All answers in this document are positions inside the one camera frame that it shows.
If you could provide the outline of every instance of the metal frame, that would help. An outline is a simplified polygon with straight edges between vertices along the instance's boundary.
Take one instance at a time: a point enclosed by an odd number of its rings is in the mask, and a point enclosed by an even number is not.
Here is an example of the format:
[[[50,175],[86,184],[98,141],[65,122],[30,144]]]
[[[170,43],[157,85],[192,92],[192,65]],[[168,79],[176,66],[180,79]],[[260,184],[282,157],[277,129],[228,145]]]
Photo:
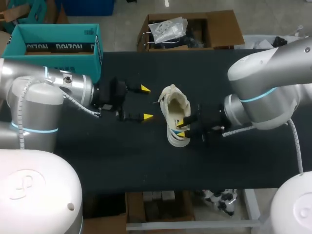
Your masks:
[[[127,224],[127,231],[248,227],[252,228],[252,231],[258,230],[263,220],[254,189],[245,189],[244,199],[249,216],[248,220],[129,223]]]

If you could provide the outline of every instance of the blue container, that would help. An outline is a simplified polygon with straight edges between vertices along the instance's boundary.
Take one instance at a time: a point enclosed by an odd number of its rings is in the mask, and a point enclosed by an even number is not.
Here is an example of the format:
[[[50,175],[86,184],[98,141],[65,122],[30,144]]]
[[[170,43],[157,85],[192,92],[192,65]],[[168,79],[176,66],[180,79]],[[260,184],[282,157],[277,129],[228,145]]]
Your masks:
[[[68,16],[111,16],[115,0],[56,0]]]
[[[27,52],[54,51],[46,55]],[[2,57],[88,75],[101,76],[103,45],[98,24],[17,25]]]

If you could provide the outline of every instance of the open cardboard box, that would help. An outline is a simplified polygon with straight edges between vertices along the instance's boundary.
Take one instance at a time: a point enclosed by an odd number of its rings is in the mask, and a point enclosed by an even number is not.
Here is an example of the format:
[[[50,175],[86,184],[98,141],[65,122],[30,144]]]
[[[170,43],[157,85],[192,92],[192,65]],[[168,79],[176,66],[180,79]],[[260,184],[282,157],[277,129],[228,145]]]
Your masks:
[[[96,83],[103,60],[100,27],[98,24],[17,25],[2,57],[88,75]]]
[[[84,197],[83,234],[126,234],[127,196]]]
[[[167,49],[154,49],[148,42],[154,41],[148,24],[163,22],[178,17],[186,18],[188,29],[192,29],[194,38],[203,42],[204,48],[179,47],[175,50],[211,50],[232,49],[234,45],[244,44],[244,39],[233,10],[203,12],[203,13],[176,13],[176,14],[149,14],[137,38],[138,51],[166,51]]]
[[[175,200],[173,201],[152,201],[156,202],[161,212],[170,213],[172,218],[151,219],[148,220],[146,215],[146,205],[150,202],[144,202],[143,193],[127,193],[128,204],[128,223],[144,223],[144,222],[178,222],[193,221],[194,211],[189,191],[175,192]]]

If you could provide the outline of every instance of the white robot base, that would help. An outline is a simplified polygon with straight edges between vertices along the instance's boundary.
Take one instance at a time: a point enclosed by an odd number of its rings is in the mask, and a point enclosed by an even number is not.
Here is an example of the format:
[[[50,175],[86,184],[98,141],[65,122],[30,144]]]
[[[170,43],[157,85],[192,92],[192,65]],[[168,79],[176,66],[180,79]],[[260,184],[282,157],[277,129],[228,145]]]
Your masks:
[[[296,175],[278,189],[271,222],[276,234],[312,233],[312,172]]]
[[[79,234],[82,190],[61,157],[36,150],[0,150],[0,233]]]

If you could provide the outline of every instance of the plastic bag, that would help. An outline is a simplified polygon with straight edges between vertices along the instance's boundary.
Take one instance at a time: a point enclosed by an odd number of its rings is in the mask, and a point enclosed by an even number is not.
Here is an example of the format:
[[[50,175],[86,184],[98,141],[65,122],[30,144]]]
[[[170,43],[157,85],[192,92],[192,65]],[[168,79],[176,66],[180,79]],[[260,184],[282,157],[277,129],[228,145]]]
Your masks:
[[[148,26],[153,34],[155,44],[158,44],[184,36],[187,25],[187,20],[179,17],[161,23],[149,24]]]

